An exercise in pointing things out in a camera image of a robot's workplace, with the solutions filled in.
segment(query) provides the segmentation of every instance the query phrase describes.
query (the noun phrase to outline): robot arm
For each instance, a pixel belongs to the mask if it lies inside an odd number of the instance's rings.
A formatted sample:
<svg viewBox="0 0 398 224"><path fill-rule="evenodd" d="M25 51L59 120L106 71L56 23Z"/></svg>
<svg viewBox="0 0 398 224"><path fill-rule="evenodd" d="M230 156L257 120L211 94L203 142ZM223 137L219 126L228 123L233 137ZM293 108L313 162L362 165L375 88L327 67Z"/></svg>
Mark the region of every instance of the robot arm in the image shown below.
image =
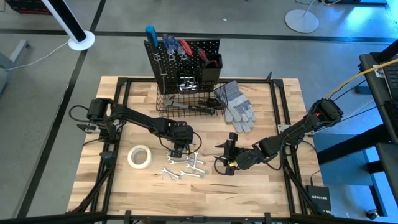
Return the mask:
<svg viewBox="0 0 398 224"><path fill-rule="evenodd" d="M108 105L111 105L113 111L111 116L106 115ZM151 118L106 98L96 98L91 101L87 118L99 127L101 131L99 134L100 141L114 143L119 133L113 121L127 121L148 129L150 133L159 138L174 143L171 157L181 157L182 154L190 153L189 145L193 141L193 129L187 122L166 118Z"/></svg>
<svg viewBox="0 0 398 224"><path fill-rule="evenodd" d="M343 112L332 100L318 100L301 121L276 136L261 139L252 145L252 149L236 147L238 135L231 133L229 140L216 146L224 148L224 154L219 159L227 167L226 175L234 175L235 170L246 170L254 164L266 163L273 159L285 144L293 146L300 144L307 132L316 131L324 126L333 126L341 120L342 115Z"/></svg>

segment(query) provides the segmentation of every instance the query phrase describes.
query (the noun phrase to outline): black pegboard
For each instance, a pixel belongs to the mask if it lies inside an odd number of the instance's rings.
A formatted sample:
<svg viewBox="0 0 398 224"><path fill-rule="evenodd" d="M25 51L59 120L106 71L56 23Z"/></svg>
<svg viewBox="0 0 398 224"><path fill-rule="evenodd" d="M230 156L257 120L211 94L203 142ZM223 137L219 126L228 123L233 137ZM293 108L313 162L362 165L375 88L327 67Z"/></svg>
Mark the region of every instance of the black pegboard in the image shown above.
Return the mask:
<svg viewBox="0 0 398 224"><path fill-rule="evenodd" d="M145 49L149 58L150 65L155 75L157 85L162 90L163 89L163 76L165 75L165 93L172 94L178 93L177 91L177 74L180 70L189 70L195 73L198 79L201 77L200 62L201 58L198 55L198 48L203 49L206 54L218 54L218 49L220 47L220 39L190 39L185 40L191 47L193 55L188 56L188 60L181 60L180 55L177 51L174 52L175 60L170 61L169 55L167 54L167 49L162 40L159 41L159 55L160 61L156 61L154 54L152 53L152 48L148 41L144 41ZM208 87L200 86L199 92L209 91Z"/></svg>

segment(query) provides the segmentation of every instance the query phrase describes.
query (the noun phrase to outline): tool holder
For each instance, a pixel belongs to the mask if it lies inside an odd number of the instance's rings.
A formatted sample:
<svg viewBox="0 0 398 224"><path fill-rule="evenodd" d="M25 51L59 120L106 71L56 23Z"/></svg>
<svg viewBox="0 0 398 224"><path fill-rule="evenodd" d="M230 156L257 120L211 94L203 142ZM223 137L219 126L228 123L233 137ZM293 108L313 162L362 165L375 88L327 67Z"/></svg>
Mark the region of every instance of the tool holder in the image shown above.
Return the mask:
<svg viewBox="0 0 398 224"><path fill-rule="evenodd" d="M215 85L218 83L218 78L220 77L222 69L221 55L218 53L218 49L220 47L220 39L190 39L186 41L192 49L193 55L187 55L187 60L181 60L180 55L177 53L177 51L175 51L175 60L169 60L169 54L167 53L164 42L162 40L158 40L158 55L160 56L159 61L155 60L150 43L146 40L144 41L144 46L148 54L149 62L154 72L157 85L161 89L160 94L162 95L163 91L166 95L209 93L214 90ZM204 61L200 58L198 54L198 48L201 48L206 52L209 60L214 60L213 57L217 57L218 60L220 60L220 67L212 68L211 65L209 65L209 68L205 67ZM193 75L195 77L195 81L198 83L196 90L179 90L178 85L181 84L180 77L184 75Z"/></svg>
<svg viewBox="0 0 398 224"><path fill-rule="evenodd" d="M224 115L225 109L228 106L226 97L226 90L224 83L212 85L211 88L202 89L194 94L163 94L163 89L157 87L156 96L156 110L159 112L161 117L174 118L174 117L186 117L186 116L218 116ZM170 97L173 97L173 104L169 105ZM217 101L218 106L212 105L211 102ZM182 104L187 106L181 108L176 104Z"/></svg>

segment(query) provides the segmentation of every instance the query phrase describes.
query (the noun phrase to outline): black wire basket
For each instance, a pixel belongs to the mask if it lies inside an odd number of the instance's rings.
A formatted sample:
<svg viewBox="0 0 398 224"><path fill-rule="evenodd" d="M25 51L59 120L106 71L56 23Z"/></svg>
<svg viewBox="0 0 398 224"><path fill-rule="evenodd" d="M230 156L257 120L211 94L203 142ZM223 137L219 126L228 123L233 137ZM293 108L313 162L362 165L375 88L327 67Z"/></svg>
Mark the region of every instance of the black wire basket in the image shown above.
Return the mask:
<svg viewBox="0 0 398 224"><path fill-rule="evenodd" d="M157 87L156 110L161 117L218 116L224 115L227 106L223 83L199 86L198 91L192 94L164 95L163 89Z"/></svg>

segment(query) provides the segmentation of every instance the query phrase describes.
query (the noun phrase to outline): black floor stripe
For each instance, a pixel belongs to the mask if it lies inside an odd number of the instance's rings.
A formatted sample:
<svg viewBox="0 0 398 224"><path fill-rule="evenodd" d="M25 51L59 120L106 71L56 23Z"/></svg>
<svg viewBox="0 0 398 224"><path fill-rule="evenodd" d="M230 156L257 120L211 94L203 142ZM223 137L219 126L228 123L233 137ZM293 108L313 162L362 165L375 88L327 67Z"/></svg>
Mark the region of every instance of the black floor stripe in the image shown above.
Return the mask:
<svg viewBox="0 0 398 224"><path fill-rule="evenodd" d="M91 23L91 27L90 27L90 31L92 31L92 32L95 30L96 26L98 25L98 21L100 20L101 13L105 6L105 2L106 2L106 0L101 0L101 2L99 3L97 12L95 14L95 17L94 17L93 22ZM81 68L83 67L83 63L86 59L87 52L88 52L88 50L80 52L75 69L73 70L73 73L69 79L68 87L65 90L65 93L63 95L61 105L57 111L57 115L55 116L55 119L53 121L49 135L44 144L43 151L40 155L39 163L37 164L37 167L33 174L32 180L29 183L25 197L21 203L21 207L18 211L17 218L26 217L29 212L30 206L32 205L36 190L39 187L40 180L41 180L41 178L43 176L43 172L45 170L45 166L47 165L47 161L49 160L51 150L53 148L54 142L57 138L57 134L61 127L63 117L65 116L65 112L67 110L70 98L72 96L73 90L75 89L76 82L79 78Z"/></svg>
<svg viewBox="0 0 398 224"><path fill-rule="evenodd" d="M145 32L95 31L94 33L98 37L146 37ZM0 34L66 35L64 31L60 30L20 30L20 29L0 29ZM395 38L389 38L389 37L323 37L323 36L309 36L309 35L256 35L256 34L205 34L205 33L202 34L168 33L168 34L172 34L176 37L186 37L186 38L193 37L193 38L248 39L248 40L300 40L300 41L319 41L319 42L377 42L377 43L387 43L387 44L390 44L396 40Z"/></svg>

